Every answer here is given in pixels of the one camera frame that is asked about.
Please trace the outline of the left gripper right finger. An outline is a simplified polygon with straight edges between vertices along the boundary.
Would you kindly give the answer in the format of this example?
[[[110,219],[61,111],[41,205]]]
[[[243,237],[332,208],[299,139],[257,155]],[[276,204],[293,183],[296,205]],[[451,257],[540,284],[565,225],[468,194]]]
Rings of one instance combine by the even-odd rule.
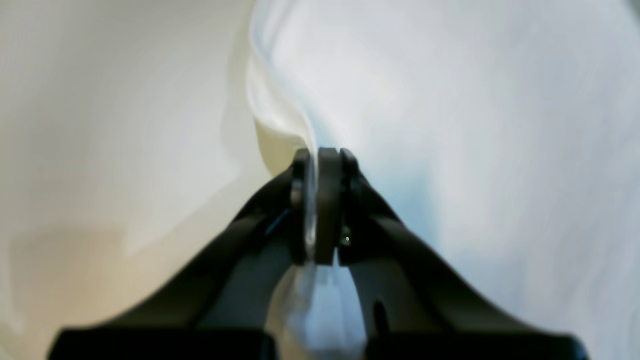
[[[587,360],[582,343],[480,295],[375,191],[347,149],[314,159],[314,262],[352,276],[367,360]]]

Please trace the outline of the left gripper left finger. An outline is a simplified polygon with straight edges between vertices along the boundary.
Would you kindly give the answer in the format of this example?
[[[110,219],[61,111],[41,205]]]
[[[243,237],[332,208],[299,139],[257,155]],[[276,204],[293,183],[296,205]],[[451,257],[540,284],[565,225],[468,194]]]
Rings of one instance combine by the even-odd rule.
[[[265,330],[272,293],[304,249],[310,152],[261,187],[160,289],[114,318],[65,328],[50,360],[278,360]]]

